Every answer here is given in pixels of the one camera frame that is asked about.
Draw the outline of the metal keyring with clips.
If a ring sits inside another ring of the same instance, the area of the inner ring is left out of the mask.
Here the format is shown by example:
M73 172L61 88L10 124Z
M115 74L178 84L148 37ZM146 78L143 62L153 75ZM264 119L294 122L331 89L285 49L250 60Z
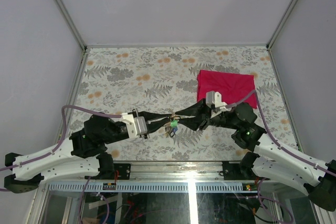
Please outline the metal keyring with clips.
M181 119L181 116L173 114L173 115L170 115L168 119L170 119L171 121L178 120L179 122L179 120ZM165 137L173 138L175 135L176 133L173 133L173 127L171 127L170 124L166 124L165 125Z

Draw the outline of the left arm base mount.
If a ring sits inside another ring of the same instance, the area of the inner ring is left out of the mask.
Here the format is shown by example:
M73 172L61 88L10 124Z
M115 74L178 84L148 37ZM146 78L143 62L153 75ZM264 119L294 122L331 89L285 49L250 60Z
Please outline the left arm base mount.
M111 169L103 175L102 179L109 180L129 180L131 174L131 164L130 163L116 163Z

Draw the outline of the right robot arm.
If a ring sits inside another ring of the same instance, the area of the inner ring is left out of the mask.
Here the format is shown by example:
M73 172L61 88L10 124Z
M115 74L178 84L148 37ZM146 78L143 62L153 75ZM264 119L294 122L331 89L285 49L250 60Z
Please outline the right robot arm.
M284 143L271 134L268 126L256 124L257 115L246 102L227 105L202 99L184 110L180 124L191 130L207 126L234 130L232 139L248 151L239 166L245 179L268 178L292 187L320 208L335 211L335 160L325 162Z

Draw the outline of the green key tag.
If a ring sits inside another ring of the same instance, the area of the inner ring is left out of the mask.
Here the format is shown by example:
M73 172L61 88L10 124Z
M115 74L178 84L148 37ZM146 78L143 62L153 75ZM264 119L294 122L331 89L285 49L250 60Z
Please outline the green key tag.
M171 127L177 127L177 125L178 125L178 120L173 120L170 122Z

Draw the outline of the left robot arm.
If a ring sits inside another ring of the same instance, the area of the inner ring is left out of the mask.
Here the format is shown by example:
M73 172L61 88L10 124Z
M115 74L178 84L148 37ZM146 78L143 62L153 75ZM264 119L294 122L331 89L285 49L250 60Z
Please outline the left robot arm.
M92 115L83 128L62 137L59 143L41 151L20 155L8 153L2 191L21 194L37 189L52 180L68 178L112 179L117 175L107 146L137 137L148 137L171 121L170 114L132 111L109 117Z

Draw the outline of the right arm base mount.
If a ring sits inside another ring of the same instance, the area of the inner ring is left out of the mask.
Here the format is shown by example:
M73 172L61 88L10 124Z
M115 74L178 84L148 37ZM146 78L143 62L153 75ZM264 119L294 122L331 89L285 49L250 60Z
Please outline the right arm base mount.
M221 174L224 180L244 180L239 161L222 161Z

